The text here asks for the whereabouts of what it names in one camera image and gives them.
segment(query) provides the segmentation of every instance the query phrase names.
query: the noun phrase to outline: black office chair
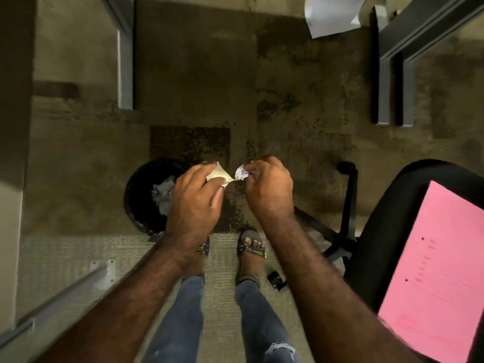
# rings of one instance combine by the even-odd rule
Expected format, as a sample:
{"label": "black office chair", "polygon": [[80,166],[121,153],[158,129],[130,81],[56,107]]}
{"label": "black office chair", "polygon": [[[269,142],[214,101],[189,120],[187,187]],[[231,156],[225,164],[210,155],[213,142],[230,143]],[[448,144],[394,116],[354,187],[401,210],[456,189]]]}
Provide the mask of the black office chair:
{"label": "black office chair", "polygon": [[[431,181],[484,209],[484,178],[456,164],[433,159],[421,160],[407,165],[396,176],[378,201],[360,237],[356,239],[354,224],[358,171],[349,162],[340,163],[337,169],[349,175],[340,232],[334,232],[296,207],[295,214],[331,242],[331,247],[323,254],[330,261],[343,257],[345,281],[375,313],[378,313],[383,302]],[[428,357],[422,358],[434,362]],[[482,319],[468,363],[478,361],[484,361]]]}

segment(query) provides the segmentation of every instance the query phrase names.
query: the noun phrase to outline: pink sheet of paper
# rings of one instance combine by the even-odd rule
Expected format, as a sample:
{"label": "pink sheet of paper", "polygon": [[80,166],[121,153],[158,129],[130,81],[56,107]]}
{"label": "pink sheet of paper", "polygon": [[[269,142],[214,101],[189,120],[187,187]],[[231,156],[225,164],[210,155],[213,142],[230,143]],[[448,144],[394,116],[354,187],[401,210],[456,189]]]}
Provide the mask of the pink sheet of paper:
{"label": "pink sheet of paper", "polygon": [[431,182],[378,316],[412,349],[465,363],[484,310],[484,211]]}

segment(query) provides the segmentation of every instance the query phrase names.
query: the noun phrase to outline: hand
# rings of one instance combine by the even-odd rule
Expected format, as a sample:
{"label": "hand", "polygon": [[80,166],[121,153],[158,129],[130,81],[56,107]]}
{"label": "hand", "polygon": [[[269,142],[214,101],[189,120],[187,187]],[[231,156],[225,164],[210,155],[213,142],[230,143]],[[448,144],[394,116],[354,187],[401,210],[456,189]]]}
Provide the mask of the hand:
{"label": "hand", "polygon": [[175,238],[187,248],[202,244],[220,218],[225,178],[205,183],[217,164],[198,164],[177,179],[168,220],[166,237]]}
{"label": "hand", "polygon": [[294,217],[292,178],[276,157],[267,157],[244,166],[247,172],[246,197],[252,213],[264,227]]}

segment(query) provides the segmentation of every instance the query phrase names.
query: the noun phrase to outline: blue jeans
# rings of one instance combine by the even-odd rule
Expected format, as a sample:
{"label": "blue jeans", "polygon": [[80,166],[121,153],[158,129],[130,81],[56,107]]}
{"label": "blue jeans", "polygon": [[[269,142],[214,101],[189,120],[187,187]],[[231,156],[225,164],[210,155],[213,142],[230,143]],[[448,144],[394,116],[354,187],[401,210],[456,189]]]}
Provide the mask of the blue jeans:
{"label": "blue jeans", "polygon": [[[193,363],[203,328],[203,280],[186,278],[172,307],[151,340],[143,363]],[[249,280],[235,287],[242,312],[245,358],[250,363],[298,363],[286,330],[257,285]]]}

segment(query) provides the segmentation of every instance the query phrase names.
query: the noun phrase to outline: forearm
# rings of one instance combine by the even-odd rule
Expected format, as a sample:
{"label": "forearm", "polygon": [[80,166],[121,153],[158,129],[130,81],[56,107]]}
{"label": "forearm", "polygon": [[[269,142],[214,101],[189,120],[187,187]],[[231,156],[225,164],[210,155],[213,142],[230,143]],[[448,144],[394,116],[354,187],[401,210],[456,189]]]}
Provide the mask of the forearm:
{"label": "forearm", "polygon": [[38,362],[132,362],[193,252],[164,239]]}
{"label": "forearm", "polygon": [[316,361],[419,361],[355,295],[295,219],[263,228],[286,274]]}

